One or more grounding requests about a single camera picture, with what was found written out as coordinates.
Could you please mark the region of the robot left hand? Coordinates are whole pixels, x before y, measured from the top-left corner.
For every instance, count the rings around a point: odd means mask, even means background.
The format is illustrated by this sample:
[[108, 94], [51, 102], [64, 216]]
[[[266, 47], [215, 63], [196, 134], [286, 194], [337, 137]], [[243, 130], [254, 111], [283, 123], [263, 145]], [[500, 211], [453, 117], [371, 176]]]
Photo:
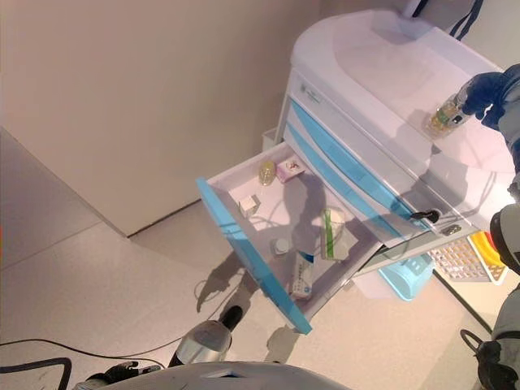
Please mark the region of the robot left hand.
[[89, 377], [90, 381], [100, 383], [101, 385], [114, 384], [127, 379], [132, 379], [140, 375], [149, 374], [155, 371], [160, 371], [160, 365], [152, 365], [139, 368], [137, 361], [123, 362], [112, 366], [104, 373], [97, 373]]

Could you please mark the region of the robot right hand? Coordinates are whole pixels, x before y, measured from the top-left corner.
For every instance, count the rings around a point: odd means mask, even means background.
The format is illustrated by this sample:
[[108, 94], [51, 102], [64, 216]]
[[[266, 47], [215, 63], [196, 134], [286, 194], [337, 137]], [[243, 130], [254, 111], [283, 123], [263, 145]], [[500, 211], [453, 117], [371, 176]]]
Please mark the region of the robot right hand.
[[519, 64], [503, 72], [486, 72], [474, 76], [466, 86], [466, 100], [461, 111], [474, 115], [482, 125], [499, 130], [509, 93], [519, 86]]

